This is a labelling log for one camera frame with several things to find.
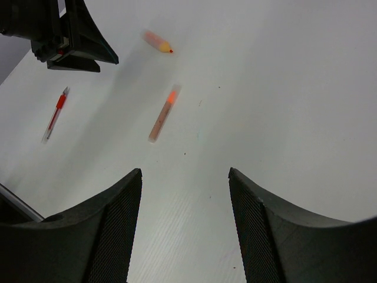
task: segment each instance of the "pen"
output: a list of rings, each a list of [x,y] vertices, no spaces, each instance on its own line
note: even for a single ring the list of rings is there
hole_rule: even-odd
[[[167,100],[165,101],[164,107],[162,108],[160,115],[158,115],[158,118],[156,122],[154,123],[152,131],[149,134],[148,140],[151,143],[154,143],[157,140],[158,135],[160,134],[161,128],[163,127],[172,106],[176,102],[176,99],[178,97],[180,90],[181,90],[180,85],[173,86],[173,89],[171,90]]]
[[[65,99],[67,98],[69,88],[66,87],[63,93],[60,95],[60,98],[57,102],[57,105],[55,106],[55,111],[51,117],[50,122],[48,123],[47,129],[45,134],[43,135],[42,143],[46,143],[47,140],[49,139],[52,130],[54,129],[55,123],[58,120],[59,114],[61,109],[63,108],[63,105],[65,103]]]

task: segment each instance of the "marker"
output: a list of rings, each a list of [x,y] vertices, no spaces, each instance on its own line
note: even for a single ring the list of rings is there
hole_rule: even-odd
[[[154,143],[157,140],[158,135],[160,134],[161,129],[162,129],[164,123],[165,123],[165,120],[166,120],[167,116],[169,115],[171,108],[173,107],[174,103],[177,100],[177,97],[179,95],[180,90],[181,90],[181,87],[179,85],[173,86],[173,89],[171,90],[171,92],[170,92],[170,94],[169,94],[169,96],[168,96],[168,98],[167,98],[167,100],[164,104],[164,107],[162,108],[160,115],[158,115],[158,118],[157,118],[156,122],[154,123],[152,131],[149,134],[148,140],[151,143]]]

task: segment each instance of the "red pen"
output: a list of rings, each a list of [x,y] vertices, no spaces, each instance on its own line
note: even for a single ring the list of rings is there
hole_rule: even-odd
[[[68,91],[69,91],[69,88],[66,87],[65,90],[63,91],[63,93],[61,94],[61,96],[60,96],[60,98],[59,98],[59,100],[57,102],[57,105],[55,107],[55,111],[54,111],[54,113],[53,113],[53,115],[51,117],[51,120],[48,123],[46,132],[43,135],[42,143],[46,143],[48,141],[48,139],[49,139],[49,137],[50,137],[50,135],[52,133],[52,130],[54,129],[55,123],[58,120],[60,111],[63,108],[63,105],[65,103],[65,99],[67,98],[67,95],[68,95]]]

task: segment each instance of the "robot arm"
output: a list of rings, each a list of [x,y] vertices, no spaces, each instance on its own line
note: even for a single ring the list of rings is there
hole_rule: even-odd
[[[57,0],[0,0],[0,32],[30,40],[49,69],[100,72],[95,60],[118,64],[84,0],[65,0],[65,7],[60,18]]]

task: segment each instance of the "orange pencil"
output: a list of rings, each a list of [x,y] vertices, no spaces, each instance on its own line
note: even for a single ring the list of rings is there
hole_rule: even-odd
[[[155,49],[160,50],[161,52],[170,52],[173,53],[173,49],[171,49],[169,42],[164,40],[163,38],[159,37],[157,34],[145,30],[143,33],[143,39],[153,46]]]
[[[179,85],[173,86],[173,89],[171,90],[171,92],[170,92],[170,94],[169,94],[169,96],[168,96],[168,98],[167,98],[167,100],[164,104],[164,107],[162,108],[160,115],[158,115],[158,118],[157,118],[156,122],[154,123],[152,131],[149,134],[148,139],[151,143],[154,143],[157,140],[158,135],[161,132],[161,129],[162,129],[164,123],[165,123],[167,116],[169,115],[169,112],[170,112],[172,106],[174,105],[174,102],[176,102],[176,100],[177,100],[177,97],[178,97],[180,90],[181,90],[181,87]]]

